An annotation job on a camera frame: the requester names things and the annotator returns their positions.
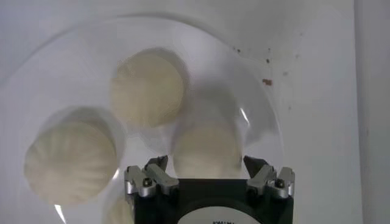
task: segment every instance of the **food crumb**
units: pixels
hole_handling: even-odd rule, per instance
[[[267,86],[272,86],[272,80],[271,79],[263,79],[263,83]]]

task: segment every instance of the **white table surface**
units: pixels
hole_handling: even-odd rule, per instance
[[[0,83],[80,22],[134,14],[200,27],[258,60],[296,173],[294,223],[363,222],[353,0],[2,0]]]

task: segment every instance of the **steamed bun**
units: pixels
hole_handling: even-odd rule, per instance
[[[133,224],[132,210],[124,198],[120,198],[109,210],[104,224]]]
[[[156,127],[175,118],[184,94],[176,68],[155,54],[136,55],[112,79],[114,113],[139,127]]]
[[[236,178],[241,149],[234,135],[221,127],[196,127],[177,139],[173,163],[179,178]]]
[[[76,205],[98,194],[117,168],[111,140],[83,122],[43,133],[26,153],[24,175],[31,189],[55,205]]]

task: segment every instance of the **white label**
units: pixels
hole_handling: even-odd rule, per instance
[[[250,215],[227,207],[200,208],[184,215],[178,224],[260,224]]]

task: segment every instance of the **dumpling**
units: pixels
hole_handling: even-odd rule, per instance
[[[98,194],[117,166],[111,139],[92,125],[69,122],[36,139],[26,153],[24,175],[44,201],[66,206]]]
[[[236,178],[241,170],[241,149],[226,129],[196,127],[176,140],[173,163],[180,178]]]
[[[124,198],[118,199],[109,210],[104,224],[133,224],[132,210]]]
[[[114,113],[139,127],[173,120],[182,104],[183,79],[164,58],[148,53],[128,58],[112,79]]]

